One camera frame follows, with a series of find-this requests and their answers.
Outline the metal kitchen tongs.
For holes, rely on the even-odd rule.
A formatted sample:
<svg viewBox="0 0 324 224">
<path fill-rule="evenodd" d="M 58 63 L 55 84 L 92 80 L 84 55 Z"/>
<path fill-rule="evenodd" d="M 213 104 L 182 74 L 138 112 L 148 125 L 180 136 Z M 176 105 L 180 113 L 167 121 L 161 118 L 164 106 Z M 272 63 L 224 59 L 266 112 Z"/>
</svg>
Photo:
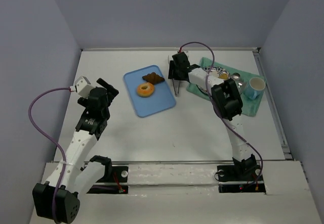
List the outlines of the metal kitchen tongs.
<svg viewBox="0 0 324 224">
<path fill-rule="evenodd" d="M 174 61 L 170 58 L 170 56 L 168 56 L 168 64 L 169 64 L 168 79 L 172 81 L 174 95 L 178 97 L 179 90 L 180 90 L 180 81 L 177 79 L 177 75 L 175 73 L 175 64 Z"/>
</svg>

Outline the oval seeded bread roll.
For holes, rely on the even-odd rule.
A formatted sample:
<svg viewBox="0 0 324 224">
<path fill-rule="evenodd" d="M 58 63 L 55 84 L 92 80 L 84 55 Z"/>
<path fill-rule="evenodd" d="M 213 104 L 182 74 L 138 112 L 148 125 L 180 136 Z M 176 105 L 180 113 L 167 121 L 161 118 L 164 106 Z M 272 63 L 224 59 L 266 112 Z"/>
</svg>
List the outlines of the oval seeded bread roll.
<svg viewBox="0 0 324 224">
<path fill-rule="evenodd" d="M 222 79 L 222 80 L 227 80 L 228 75 L 226 73 L 223 73 L 223 74 L 219 75 L 219 78 Z"/>
</svg>

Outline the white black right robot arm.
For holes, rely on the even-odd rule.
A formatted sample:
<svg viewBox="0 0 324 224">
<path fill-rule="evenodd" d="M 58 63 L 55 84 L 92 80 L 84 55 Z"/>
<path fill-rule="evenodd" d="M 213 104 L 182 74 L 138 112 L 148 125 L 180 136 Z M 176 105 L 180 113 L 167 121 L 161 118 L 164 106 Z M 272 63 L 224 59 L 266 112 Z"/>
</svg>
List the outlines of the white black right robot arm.
<svg viewBox="0 0 324 224">
<path fill-rule="evenodd" d="M 261 154 L 244 138 L 240 122 L 242 99 L 233 79 L 220 79 L 203 70 L 199 65 L 190 64 L 184 52 L 172 55 L 169 62 L 169 79 L 187 81 L 206 90 L 213 110 L 226 127 L 231 147 L 233 164 L 217 171 L 218 181 L 247 181 L 255 184 L 262 175 Z"/>
</svg>

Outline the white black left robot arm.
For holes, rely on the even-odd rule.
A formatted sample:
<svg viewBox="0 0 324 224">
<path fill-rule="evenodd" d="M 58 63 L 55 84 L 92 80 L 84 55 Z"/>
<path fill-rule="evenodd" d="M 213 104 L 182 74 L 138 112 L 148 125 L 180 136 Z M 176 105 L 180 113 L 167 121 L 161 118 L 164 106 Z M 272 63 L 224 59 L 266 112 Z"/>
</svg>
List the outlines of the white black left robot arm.
<svg viewBox="0 0 324 224">
<path fill-rule="evenodd" d="M 118 90 L 102 78 L 93 86 L 81 76 L 70 92 L 79 95 L 78 104 L 84 111 L 75 127 L 67 150 L 58 146 L 62 154 L 55 170 L 43 184 L 36 184 L 32 196 L 39 217 L 55 223 L 72 223 L 80 208 L 81 196 L 86 194 L 99 179 L 110 176 L 111 159 L 95 155 L 84 166 L 85 158 L 100 139 L 110 118 L 109 106 Z"/>
</svg>

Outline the dark brown croissant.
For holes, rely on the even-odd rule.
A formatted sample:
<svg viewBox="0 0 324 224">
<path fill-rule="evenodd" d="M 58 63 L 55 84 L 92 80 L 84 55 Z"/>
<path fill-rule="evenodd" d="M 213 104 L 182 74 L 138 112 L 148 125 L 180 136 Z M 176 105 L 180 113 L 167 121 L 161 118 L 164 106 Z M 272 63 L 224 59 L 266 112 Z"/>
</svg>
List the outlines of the dark brown croissant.
<svg viewBox="0 0 324 224">
<path fill-rule="evenodd" d="M 148 83 L 153 84 L 153 85 L 156 85 L 156 84 L 159 84 L 159 83 L 165 81 L 165 79 L 162 76 L 156 74 L 155 72 L 152 72 L 152 73 L 142 76 L 142 79 Z"/>
</svg>

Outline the orange glazed donut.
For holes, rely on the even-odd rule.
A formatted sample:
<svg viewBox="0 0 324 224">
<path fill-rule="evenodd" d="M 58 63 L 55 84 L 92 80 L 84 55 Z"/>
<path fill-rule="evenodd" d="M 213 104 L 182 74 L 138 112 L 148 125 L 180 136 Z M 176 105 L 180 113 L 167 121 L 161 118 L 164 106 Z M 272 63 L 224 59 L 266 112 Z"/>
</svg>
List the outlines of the orange glazed donut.
<svg viewBox="0 0 324 224">
<path fill-rule="evenodd" d="M 154 91 L 154 85 L 148 82 L 138 85 L 136 89 L 136 92 L 140 97 L 150 97 Z"/>
</svg>

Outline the blue plastic tray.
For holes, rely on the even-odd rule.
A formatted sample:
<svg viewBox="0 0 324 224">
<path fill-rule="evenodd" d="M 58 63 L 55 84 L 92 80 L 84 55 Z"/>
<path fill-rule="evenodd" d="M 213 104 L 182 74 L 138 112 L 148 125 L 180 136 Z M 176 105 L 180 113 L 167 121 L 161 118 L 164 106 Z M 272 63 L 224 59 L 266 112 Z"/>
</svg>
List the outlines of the blue plastic tray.
<svg viewBox="0 0 324 224">
<path fill-rule="evenodd" d="M 126 73 L 124 82 L 139 117 L 147 117 L 176 105 L 173 93 L 156 65 Z"/>
</svg>

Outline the blue floral plate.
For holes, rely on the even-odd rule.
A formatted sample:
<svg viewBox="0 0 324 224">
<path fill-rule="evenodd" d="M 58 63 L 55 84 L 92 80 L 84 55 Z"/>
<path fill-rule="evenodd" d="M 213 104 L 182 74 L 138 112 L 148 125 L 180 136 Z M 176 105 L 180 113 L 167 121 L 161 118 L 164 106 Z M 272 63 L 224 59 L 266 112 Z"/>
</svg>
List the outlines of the blue floral plate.
<svg viewBox="0 0 324 224">
<path fill-rule="evenodd" d="M 210 66 L 206 66 L 206 67 L 203 67 L 202 68 L 205 72 L 208 72 L 209 71 L 209 69 L 210 69 Z M 230 79 L 230 73 L 226 70 L 226 69 L 224 69 L 224 68 L 222 68 L 222 67 L 220 67 L 220 66 L 213 66 L 212 68 L 211 68 L 211 71 L 210 71 L 210 76 L 214 76 L 214 77 L 217 77 L 217 78 L 219 78 L 219 75 L 221 75 L 221 74 L 223 74 L 223 73 L 226 73 L 227 75 L 228 75 L 228 79 Z M 200 92 L 202 92 L 203 94 L 205 94 L 205 95 L 207 95 L 207 91 L 206 91 L 206 89 L 203 89 L 201 86 L 199 86 L 199 85 L 197 85 L 197 88 L 200 90 Z"/>
</svg>

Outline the metal spoon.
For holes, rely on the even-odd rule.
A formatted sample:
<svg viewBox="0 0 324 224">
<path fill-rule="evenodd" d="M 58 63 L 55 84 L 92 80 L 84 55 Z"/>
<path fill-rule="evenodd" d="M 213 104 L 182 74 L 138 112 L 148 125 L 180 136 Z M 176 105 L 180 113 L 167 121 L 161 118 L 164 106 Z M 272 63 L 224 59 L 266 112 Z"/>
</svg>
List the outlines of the metal spoon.
<svg viewBox="0 0 324 224">
<path fill-rule="evenodd" d="M 235 72 L 232 74 L 232 77 L 231 77 L 233 80 L 235 81 L 239 81 L 240 80 L 240 74 Z"/>
</svg>

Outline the light blue mug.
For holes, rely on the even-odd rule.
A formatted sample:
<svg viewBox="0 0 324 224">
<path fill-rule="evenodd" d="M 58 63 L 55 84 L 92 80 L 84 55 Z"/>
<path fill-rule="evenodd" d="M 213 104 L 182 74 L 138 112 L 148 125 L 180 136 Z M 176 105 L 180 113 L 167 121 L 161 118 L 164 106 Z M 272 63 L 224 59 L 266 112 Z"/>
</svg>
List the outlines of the light blue mug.
<svg viewBox="0 0 324 224">
<path fill-rule="evenodd" d="M 263 79 L 259 77 L 252 77 L 244 90 L 244 95 L 250 100 L 255 100 L 258 95 L 265 90 L 265 87 L 266 82 Z"/>
</svg>

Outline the green cloth mat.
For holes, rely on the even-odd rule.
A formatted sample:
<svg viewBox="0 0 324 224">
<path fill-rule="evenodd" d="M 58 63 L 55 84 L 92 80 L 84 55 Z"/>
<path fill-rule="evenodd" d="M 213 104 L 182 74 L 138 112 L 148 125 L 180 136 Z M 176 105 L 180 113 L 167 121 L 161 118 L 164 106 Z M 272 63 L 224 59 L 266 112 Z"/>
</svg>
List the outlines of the green cloth mat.
<svg viewBox="0 0 324 224">
<path fill-rule="evenodd" d="M 209 59 L 206 57 L 202 57 L 199 62 L 199 66 L 203 69 L 205 69 L 205 68 L 209 69 L 211 64 L 212 64 L 212 59 Z M 235 72 L 239 73 L 240 76 L 242 77 L 242 79 L 244 80 L 244 82 L 246 82 L 246 81 L 249 82 L 250 79 L 253 77 L 261 78 L 262 80 L 264 80 L 266 82 L 266 79 L 263 76 L 252 74 L 252 73 L 245 72 L 245 71 L 241 71 L 241 70 L 220 64 L 218 62 L 215 62 L 214 68 L 212 69 L 212 71 L 215 71 L 215 70 L 219 71 L 220 69 L 226 70 L 230 75 Z M 204 90 L 201 91 L 200 87 L 195 84 L 190 83 L 187 86 L 186 90 L 192 94 L 195 94 L 196 96 L 198 96 L 200 98 L 207 100 L 207 101 L 210 100 L 208 95 L 205 94 L 205 91 Z M 261 92 L 254 100 L 247 98 L 244 95 L 244 93 L 242 93 L 241 99 L 243 102 L 243 108 L 242 108 L 243 115 L 246 115 L 249 117 L 255 117 L 258 112 L 262 97 L 263 97 L 263 92 Z"/>
</svg>

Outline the aluminium front rail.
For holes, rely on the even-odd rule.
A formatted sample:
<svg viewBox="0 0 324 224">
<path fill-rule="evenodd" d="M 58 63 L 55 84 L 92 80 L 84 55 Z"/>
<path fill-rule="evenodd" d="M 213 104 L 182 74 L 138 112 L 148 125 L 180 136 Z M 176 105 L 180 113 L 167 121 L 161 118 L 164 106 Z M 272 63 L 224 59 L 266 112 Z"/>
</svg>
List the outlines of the aluminium front rail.
<svg viewBox="0 0 324 224">
<path fill-rule="evenodd" d="M 112 164 L 233 164 L 232 160 L 191 160 L 191 161 L 112 161 Z"/>
</svg>

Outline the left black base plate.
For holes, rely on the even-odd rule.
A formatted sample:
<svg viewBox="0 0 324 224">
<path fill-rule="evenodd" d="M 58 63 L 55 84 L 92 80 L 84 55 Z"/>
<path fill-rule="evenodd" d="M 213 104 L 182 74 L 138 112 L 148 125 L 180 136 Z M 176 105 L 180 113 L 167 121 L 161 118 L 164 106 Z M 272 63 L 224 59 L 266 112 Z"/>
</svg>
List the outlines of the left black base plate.
<svg viewBox="0 0 324 224">
<path fill-rule="evenodd" d="M 105 174 L 88 191 L 88 194 L 128 194 L 128 166 L 113 166 L 111 174 Z"/>
</svg>

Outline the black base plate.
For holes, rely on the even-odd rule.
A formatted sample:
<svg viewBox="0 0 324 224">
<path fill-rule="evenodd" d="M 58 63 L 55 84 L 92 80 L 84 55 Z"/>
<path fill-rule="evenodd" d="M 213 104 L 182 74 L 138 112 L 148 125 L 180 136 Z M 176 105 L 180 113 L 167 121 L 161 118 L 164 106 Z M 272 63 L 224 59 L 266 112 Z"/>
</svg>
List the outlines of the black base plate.
<svg viewBox="0 0 324 224">
<path fill-rule="evenodd" d="M 88 194 L 128 194 L 128 166 L 113 166 L 111 174 L 105 174 L 88 191 Z"/>
<path fill-rule="evenodd" d="M 219 193 L 266 193 L 263 176 L 258 177 L 260 167 L 245 176 L 237 176 L 234 165 L 219 165 L 214 174 Z"/>
</svg>

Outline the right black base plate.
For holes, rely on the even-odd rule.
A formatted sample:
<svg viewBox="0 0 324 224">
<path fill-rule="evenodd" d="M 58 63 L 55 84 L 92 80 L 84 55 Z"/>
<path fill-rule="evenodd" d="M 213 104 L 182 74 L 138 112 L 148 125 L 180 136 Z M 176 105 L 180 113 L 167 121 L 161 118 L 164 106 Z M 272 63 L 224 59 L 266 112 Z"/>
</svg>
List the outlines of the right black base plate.
<svg viewBox="0 0 324 224">
<path fill-rule="evenodd" d="M 219 193 L 266 193 L 263 176 L 258 177 L 260 167 L 245 176 L 237 176 L 234 165 L 219 165 L 214 174 Z"/>
</svg>

